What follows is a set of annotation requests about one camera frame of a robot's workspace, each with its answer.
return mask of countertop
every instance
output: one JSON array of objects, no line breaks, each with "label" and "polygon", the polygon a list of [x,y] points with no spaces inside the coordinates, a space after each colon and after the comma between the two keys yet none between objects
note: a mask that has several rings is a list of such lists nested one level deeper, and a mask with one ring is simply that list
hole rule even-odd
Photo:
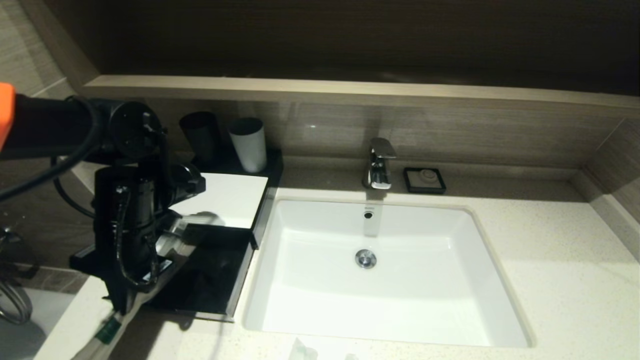
[{"label": "countertop", "polygon": [[[285,170],[278,199],[364,202],[359,175]],[[563,181],[445,178],[447,195],[389,193],[385,204],[466,207],[515,299],[530,348],[468,347],[356,340],[246,330],[243,315],[258,250],[239,299],[236,323],[142,310],[113,359],[288,359],[296,338],[318,360],[640,359],[640,265],[593,208]],[[321,190],[342,189],[350,191]],[[89,278],[36,360],[70,359],[94,335],[111,305]]]}]

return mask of black soap dish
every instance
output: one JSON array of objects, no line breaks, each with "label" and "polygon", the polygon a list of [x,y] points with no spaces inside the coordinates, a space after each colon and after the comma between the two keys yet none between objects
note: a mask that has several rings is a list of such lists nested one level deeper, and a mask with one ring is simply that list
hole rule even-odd
[{"label": "black soap dish", "polygon": [[436,193],[447,191],[440,171],[436,168],[404,168],[404,181],[410,193]]}]

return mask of faucet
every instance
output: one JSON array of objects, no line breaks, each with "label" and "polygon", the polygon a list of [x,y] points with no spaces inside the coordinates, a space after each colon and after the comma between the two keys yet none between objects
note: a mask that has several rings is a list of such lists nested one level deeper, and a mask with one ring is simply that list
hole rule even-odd
[{"label": "faucet", "polygon": [[391,188],[391,172],[387,164],[388,159],[395,159],[396,151],[389,140],[373,138],[369,143],[369,159],[367,172],[362,184],[367,189],[388,190]]}]

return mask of undermount sink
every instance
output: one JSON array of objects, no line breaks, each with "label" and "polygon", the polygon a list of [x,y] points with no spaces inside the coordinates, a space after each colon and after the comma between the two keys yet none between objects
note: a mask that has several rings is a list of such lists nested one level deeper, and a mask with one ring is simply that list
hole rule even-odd
[{"label": "undermount sink", "polygon": [[271,216],[247,329],[528,347],[469,212],[281,200]]}]

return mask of sink drain stopper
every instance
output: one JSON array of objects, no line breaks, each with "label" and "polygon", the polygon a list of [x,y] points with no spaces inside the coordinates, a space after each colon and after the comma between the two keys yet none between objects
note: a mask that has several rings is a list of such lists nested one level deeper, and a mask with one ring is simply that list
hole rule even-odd
[{"label": "sink drain stopper", "polygon": [[376,266],[377,262],[376,255],[371,250],[362,249],[356,252],[356,264],[361,268],[370,269]]}]

